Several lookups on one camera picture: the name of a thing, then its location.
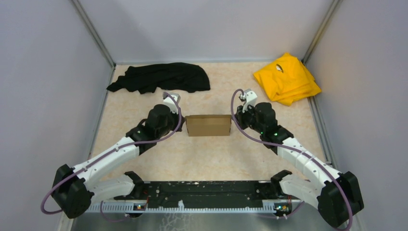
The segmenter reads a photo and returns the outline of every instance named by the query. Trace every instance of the metal frame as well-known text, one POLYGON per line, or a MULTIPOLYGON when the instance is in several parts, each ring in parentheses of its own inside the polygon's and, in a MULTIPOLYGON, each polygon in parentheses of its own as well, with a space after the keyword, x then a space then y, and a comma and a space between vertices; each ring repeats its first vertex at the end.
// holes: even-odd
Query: metal frame
MULTIPOLYGON (((113 76, 114 76, 114 72, 115 72, 115 67, 116 67, 116 63, 113 61, 108 49, 105 47, 104 43, 102 42, 99 34, 97 33, 93 23, 91 22, 91 20, 89 19, 88 15, 86 14, 82 4, 80 3, 79 0, 70 0, 72 5, 74 6, 74 8, 76 9, 79 17, 82 19, 84 26, 87 28, 87 30, 89 31, 89 33, 91 34, 92 38, 94 39, 95 43, 97 44, 99 50, 101 51, 102 55, 104 56, 104 58, 106 59, 106 61, 109 63, 109 65, 112 67, 111 70, 111 77, 109 79, 109 83, 112 81, 113 76)), ((309 61, 313 51, 316 49, 319 41, 321 40, 321 38, 324 35, 324 32, 326 31, 326 29, 328 28, 330 21, 332 20, 332 17, 334 15, 334 13, 336 12, 336 10, 339 8, 340 4, 343 2, 343 0, 333 0, 319 29, 317 30, 312 42, 310 43, 303 59, 302 62, 306 65, 307 62, 309 61)), ((98 123, 96 124, 96 127, 94 129, 94 137, 92 140, 92 143, 89 147, 89 150, 91 151, 93 149, 93 146, 95 144, 95 140, 97 137, 97 133, 99 130, 99 126, 101 123, 101 118, 102 118, 102 114, 106 105, 106 100, 107 100, 107 92, 105 95, 105 98, 103 100, 103 103, 101 105, 101 110, 99 112, 99 120, 98 123)), ((318 136, 319 136, 319 140, 320 140, 320 144, 322 146, 323 149, 323 153, 325 156, 325 159, 329 162, 331 162, 331 164, 333 165, 333 167, 336 166, 336 160, 333 156, 333 150, 332 150, 332 146, 330 144, 330 140, 329 137, 327 135, 327 129, 325 127, 324 121, 323 121, 323 117, 321 114, 321 111, 319 109, 319 105, 318 105, 318 101, 316 99, 316 97, 309 97, 308 98, 309 101, 309 106, 312 112, 312 116, 315 122, 315 126, 316 126, 316 130, 318 132, 318 136)), ((353 231, 365 231, 366 229, 364 228, 362 222, 360 221, 358 215, 355 215, 356 218, 356 224, 357 227, 353 227, 352 230, 353 231)), ((72 228, 72 224, 73 224, 73 219, 69 219, 64 213, 61 214, 60 217, 60 221, 59 221, 59 225, 57 230, 58 231, 69 231, 72 228)))
MULTIPOLYGON (((316 49, 318 43, 320 42, 321 38, 324 35, 324 32, 327 30, 335 12, 339 9, 340 4, 343 2, 343 0, 333 0, 331 3, 329 10, 326 13, 326 16, 324 17, 319 29, 316 32, 315 37, 313 38, 312 42, 309 45, 309 48, 306 51, 305 56, 302 59, 302 62, 307 65, 307 62, 309 61, 311 55, 313 54, 314 50, 316 49)), ((323 120, 323 115, 320 111, 319 108, 319 103, 317 101, 317 98, 315 96, 309 97, 309 106, 310 110, 312 112, 313 120, 315 122, 316 130, 318 132, 318 137, 320 144, 323 149, 323 154, 325 159, 334 167, 336 168, 336 159, 333 154, 333 149, 330 144, 330 139, 327 134, 327 129, 323 120)), ((355 225, 352 227, 352 231, 365 231, 367 230, 365 228, 364 223, 362 222, 362 219, 360 218, 359 214, 354 215, 355 218, 355 225)))
POLYGON ((89 33, 91 34, 92 38, 94 39, 96 45, 98 46, 99 50, 101 51, 102 55, 105 57, 106 61, 109 63, 109 65, 114 68, 116 66, 116 63, 113 61, 108 49, 105 47, 105 45, 102 42, 101 37, 98 35, 98 32, 96 31, 93 23, 89 19, 87 13, 85 12, 84 8, 82 7, 82 4, 79 2, 79 0, 70 0, 74 8, 76 9, 79 17, 82 19, 82 22, 84 23, 84 26, 87 28, 89 33))
MULTIPOLYGON (((275 203, 280 200, 262 200, 263 207, 260 208, 185 208, 183 202, 179 202, 178 207, 173 208, 149 208, 135 210, 134 206, 145 204, 146 201, 112 201, 104 202, 103 213, 276 213, 275 203)), ((85 213, 100 213, 100 204, 91 205, 85 213)))

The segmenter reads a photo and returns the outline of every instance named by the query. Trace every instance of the cable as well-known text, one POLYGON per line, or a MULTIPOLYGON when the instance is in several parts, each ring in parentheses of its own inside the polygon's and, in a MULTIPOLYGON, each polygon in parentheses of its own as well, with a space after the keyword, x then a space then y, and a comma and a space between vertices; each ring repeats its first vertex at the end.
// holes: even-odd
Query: cable
MULTIPOLYGON (((140 144, 161 142, 161 141, 164 141, 164 140, 170 138, 172 135, 174 135, 174 133, 176 133, 176 131, 177 131, 177 130, 180 128, 180 126, 181 126, 181 121, 182 121, 181 109, 180 109, 179 105, 177 104, 177 102, 173 99, 173 97, 172 97, 169 93, 164 92, 164 94, 165 94, 167 97, 170 97, 170 99, 174 102, 174 104, 176 105, 177 110, 178 110, 178 112, 179 112, 179 113, 178 113, 178 119, 179 119, 179 120, 178 120, 178 123, 177 123, 176 128, 175 128, 170 134, 168 134, 167 136, 165 136, 165 137, 163 137, 163 138, 160 138, 160 139, 158 139, 158 140, 154 140, 154 141, 137 141, 137 142, 126 143, 126 144, 120 145, 120 146, 117 148, 118 150, 121 149, 121 148, 127 147, 127 146, 131 146, 131 145, 140 145, 140 144)), ((73 174, 71 174, 71 175, 69 175, 68 177, 64 178, 62 181, 58 182, 54 187, 51 188, 51 190, 50 190, 50 191, 44 196, 44 198, 42 199, 42 201, 41 201, 41 206, 40 206, 41 212, 44 213, 44 214, 47 214, 47 215, 57 214, 57 213, 62 212, 62 209, 56 210, 56 211, 47 211, 47 210, 45 209, 44 206, 45 206, 45 202, 47 201, 48 197, 49 197, 56 189, 58 189, 61 185, 63 185, 65 182, 69 181, 71 178, 73 178, 74 176, 78 175, 79 173, 84 172, 85 169, 88 169, 88 168, 92 167, 94 164, 98 163, 100 160, 104 159, 105 157, 107 157, 108 155, 110 155, 110 154, 112 154, 112 153, 114 153, 114 152, 116 152, 116 149, 112 149, 112 150, 108 151, 107 153, 105 153, 105 154, 101 155, 100 157, 98 157, 98 158, 97 158, 95 161, 93 161, 92 163, 89 163, 88 165, 86 165, 85 168, 82 168, 82 169, 80 169, 79 171, 74 172, 73 174)))
POLYGON ((239 126, 239 124, 238 124, 238 122, 237 122, 237 118, 235 118, 235 114, 234 114, 234 98, 235 98, 235 95, 236 95, 239 91, 241 92, 242 95, 244 95, 244 91, 243 91, 242 89, 236 89, 235 92, 234 92, 234 94, 232 95, 232 98, 231 98, 231 115, 232 115, 232 120, 234 121, 234 123, 235 123, 235 125, 237 126, 238 130, 239 130, 244 136, 246 136, 247 138, 249 138, 249 139, 252 140, 252 141, 255 141, 255 142, 258 142, 258 143, 261 143, 261 144, 266 144, 266 145, 272 145, 272 146, 277 146, 277 147, 281 147, 281 148, 286 148, 286 149, 289 149, 289 150, 298 152, 298 153, 300 153, 300 154, 306 156, 308 159, 311 159, 311 161, 313 161, 313 163, 315 163, 315 164, 332 180, 332 182, 333 182, 333 183, 336 185, 336 187, 339 189, 340 194, 341 194, 341 196, 342 196, 342 198, 343 198, 343 200, 344 200, 345 206, 346 206, 346 208, 347 208, 347 212, 348 212, 348 224, 347 224, 347 227, 346 227, 345 229, 339 229, 339 228, 334 228, 334 229, 336 229, 336 230, 338 230, 338 231, 348 231, 348 230, 350 230, 350 229, 351 229, 351 226, 352 226, 352 224, 353 224, 353 212, 352 212, 352 210, 351 210, 350 203, 348 202, 348 199, 347 199, 347 197, 346 197, 346 195, 345 195, 345 193, 344 193, 342 187, 340 186, 340 184, 339 184, 339 183, 336 181, 336 179, 330 174, 330 172, 328 172, 328 170, 327 170, 325 167, 323 167, 317 160, 315 160, 315 158, 312 158, 312 156, 310 156, 310 155, 307 154, 307 153, 304 153, 303 151, 301 151, 301 150, 299 150, 299 149, 296 149, 296 148, 293 148, 293 147, 290 147, 290 146, 286 146, 286 145, 283 145, 283 144, 271 143, 271 142, 266 142, 266 141, 257 140, 257 139, 255 139, 255 138, 251 137, 250 135, 246 134, 246 132, 245 132, 244 130, 242 130, 242 128, 239 126))

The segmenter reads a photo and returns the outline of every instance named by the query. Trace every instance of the black cloth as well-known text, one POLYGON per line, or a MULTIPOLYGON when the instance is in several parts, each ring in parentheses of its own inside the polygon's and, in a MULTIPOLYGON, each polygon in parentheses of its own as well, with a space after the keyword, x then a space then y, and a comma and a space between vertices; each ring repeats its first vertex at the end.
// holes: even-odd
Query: black cloth
POLYGON ((164 90, 185 90, 189 93, 210 90, 207 73, 197 65, 186 63, 154 64, 148 66, 130 66, 124 76, 108 86, 109 91, 126 88, 130 92, 138 90, 140 94, 154 92, 156 87, 164 90))

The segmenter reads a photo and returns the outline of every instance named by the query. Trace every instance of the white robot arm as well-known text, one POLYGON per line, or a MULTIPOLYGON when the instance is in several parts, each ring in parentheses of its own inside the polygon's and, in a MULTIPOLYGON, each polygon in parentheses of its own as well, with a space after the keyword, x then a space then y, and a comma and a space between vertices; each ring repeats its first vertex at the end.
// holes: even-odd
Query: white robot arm
POLYGON ((364 204, 357 178, 351 172, 343 174, 316 158, 291 132, 278 125, 270 103, 255 105, 256 99, 255 92, 250 89, 240 95, 244 105, 238 107, 233 117, 238 129, 248 138, 263 143, 275 154, 288 160, 308 179, 302 180, 287 170, 281 171, 271 178, 276 195, 293 195, 312 205, 333 227, 340 226, 349 218, 342 193, 345 194, 353 215, 362 210, 364 204), (248 136, 243 131, 246 128, 257 131, 260 140, 248 136))
POLYGON ((106 151, 72 168, 63 165, 57 170, 53 186, 68 176, 75 175, 51 194, 69 218, 78 217, 94 203, 126 196, 140 183, 139 177, 133 172, 111 180, 100 179, 169 137, 161 139, 170 131, 181 131, 184 118, 179 115, 176 106, 180 96, 174 93, 170 96, 173 100, 164 95, 163 104, 154 106, 147 119, 142 120, 106 151))

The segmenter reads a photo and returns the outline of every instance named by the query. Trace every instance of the gray wall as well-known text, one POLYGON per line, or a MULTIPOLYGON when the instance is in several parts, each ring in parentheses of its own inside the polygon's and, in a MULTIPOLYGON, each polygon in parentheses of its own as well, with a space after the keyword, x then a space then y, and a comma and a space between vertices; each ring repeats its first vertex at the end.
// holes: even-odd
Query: gray wall
POLYGON ((338 167, 369 231, 406 230, 408 1, 344 1, 308 63, 338 167))
POLYGON ((117 63, 303 57, 329 0, 81 0, 117 63))
POLYGON ((0 70, 0 230, 55 230, 41 199, 59 166, 87 158, 110 66, 70 1, 6 0, 0 70))

